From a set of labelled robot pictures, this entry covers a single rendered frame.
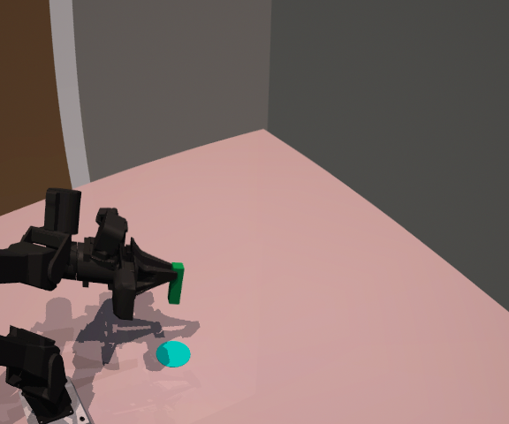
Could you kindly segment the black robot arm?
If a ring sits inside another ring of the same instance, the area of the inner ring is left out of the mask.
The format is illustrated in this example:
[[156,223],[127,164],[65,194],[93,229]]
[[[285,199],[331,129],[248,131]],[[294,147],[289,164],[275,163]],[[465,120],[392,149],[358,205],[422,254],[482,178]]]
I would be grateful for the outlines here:
[[[21,283],[51,292],[62,278],[76,280],[78,247],[72,235],[78,234],[80,198],[78,190],[47,189],[44,226],[30,226],[19,243],[0,249],[0,284]],[[89,259],[114,269],[115,260],[109,257],[124,237],[126,218],[118,216],[116,208],[99,208],[95,222],[99,228],[95,237],[89,237],[94,244]],[[65,388],[64,361],[55,342],[13,326],[6,337],[0,335],[5,381],[23,391],[39,424],[74,414]]]

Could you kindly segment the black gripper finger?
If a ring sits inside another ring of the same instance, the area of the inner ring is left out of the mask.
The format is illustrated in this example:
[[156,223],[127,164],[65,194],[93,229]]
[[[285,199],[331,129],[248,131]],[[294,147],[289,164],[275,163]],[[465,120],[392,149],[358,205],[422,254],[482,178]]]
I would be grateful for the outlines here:
[[156,288],[160,284],[166,284],[178,278],[177,271],[145,265],[136,256],[133,256],[133,263],[135,269],[134,281],[136,283],[135,298],[153,287]]
[[136,256],[139,261],[141,261],[143,264],[151,266],[151,267],[157,267],[162,269],[171,269],[171,263],[167,261],[163,261],[161,259],[156,258],[155,256],[152,256],[150,254],[147,254],[138,247],[138,245],[134,242],[133,237],[131,237],[130,241],[130,248],[131,248],[131,260],[130,262],[133,262],[133,256]]

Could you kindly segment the cyan circle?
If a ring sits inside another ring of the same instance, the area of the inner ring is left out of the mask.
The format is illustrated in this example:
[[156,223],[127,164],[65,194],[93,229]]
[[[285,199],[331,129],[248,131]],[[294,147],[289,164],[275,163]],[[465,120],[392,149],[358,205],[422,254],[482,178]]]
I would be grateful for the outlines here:
[[159,345],[156,356],[166,367],[180,367],[190,360],[190,350],[185,344],[169,341]]

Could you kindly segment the green rectangular post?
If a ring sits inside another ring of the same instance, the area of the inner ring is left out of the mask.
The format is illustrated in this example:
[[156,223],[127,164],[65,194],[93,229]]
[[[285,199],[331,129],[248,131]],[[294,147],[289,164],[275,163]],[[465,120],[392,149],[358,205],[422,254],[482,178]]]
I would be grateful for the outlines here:
[[185,272],[185,267],[183,262],[173,262],[171,265],[171,270],[177,271],[178,278],[175,280],[171,280],[168,289],[168,301],[169,304],[179,305],[180,303],[180,294],[182,290],[182,281],[183,275]]

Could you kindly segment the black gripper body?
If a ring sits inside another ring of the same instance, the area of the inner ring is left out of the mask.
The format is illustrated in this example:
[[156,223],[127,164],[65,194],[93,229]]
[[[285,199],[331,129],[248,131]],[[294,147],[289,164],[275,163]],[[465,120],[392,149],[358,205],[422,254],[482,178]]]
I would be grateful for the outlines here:
[[124,237],[110,260],[115,260],[114,269],[106,269],[92,261],[90,255],[94,244],[91,238],[84,238],[84,243],[78,242],[77,252],[77,281],[82,281],[83,287],[89,283],[107,284],[112,290],[113,314],[120,320],[133,320],[135,298],[134,263],[131,260],[130,245],[125,244],[125,234],[128,232],[127,221],[124,223]]

